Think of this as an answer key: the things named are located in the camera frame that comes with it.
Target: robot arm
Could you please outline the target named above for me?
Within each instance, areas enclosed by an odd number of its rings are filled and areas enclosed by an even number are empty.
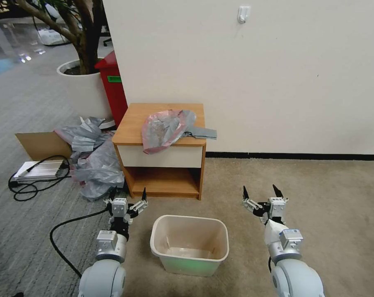
[[[129,225],[148,206],[146,189],[136,204],[125,198],[105,200],[111,203],[109,230],[101,230],[96,238],[96,262],[82,274],[78,297],[120,297],[124,290],[126,271],[121,266],[126,258]]]
[[[272,281],[279,297],[325,297],[318,273],[306,265],[300,247],[303,241],[298,229],[285,225],[285,206],[288,201],[273,185],[276,197],[267,202],[254,202],[243,186],[242,204],[265,225],[264,241],[270,260],[275,264]]]

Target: pink plastic bag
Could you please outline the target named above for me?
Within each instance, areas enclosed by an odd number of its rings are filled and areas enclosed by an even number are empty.
[[[153,154],[168,148],[195,120],[195,113],[189,110],[170,109],[149,115],[141,129],[143,152]]]

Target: green label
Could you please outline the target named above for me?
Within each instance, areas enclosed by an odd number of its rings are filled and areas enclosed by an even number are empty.
[[[108,75],[107,80],[109,83],[122,83],[120,76]]]

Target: red trash bin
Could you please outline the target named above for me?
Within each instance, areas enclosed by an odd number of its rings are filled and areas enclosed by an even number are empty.
[[[128,109],[128,105],[126,104],[124,87],[122,86],[115,52],[112,51],[109,53],[104,59],[95,65],[95,68],[100,71],[114,122],[118,127]]]

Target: white wall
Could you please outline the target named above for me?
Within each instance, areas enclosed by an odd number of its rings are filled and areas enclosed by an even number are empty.
[[[104,5],[128,103],[204,103],[208,151],[374,154],[374,0]]]

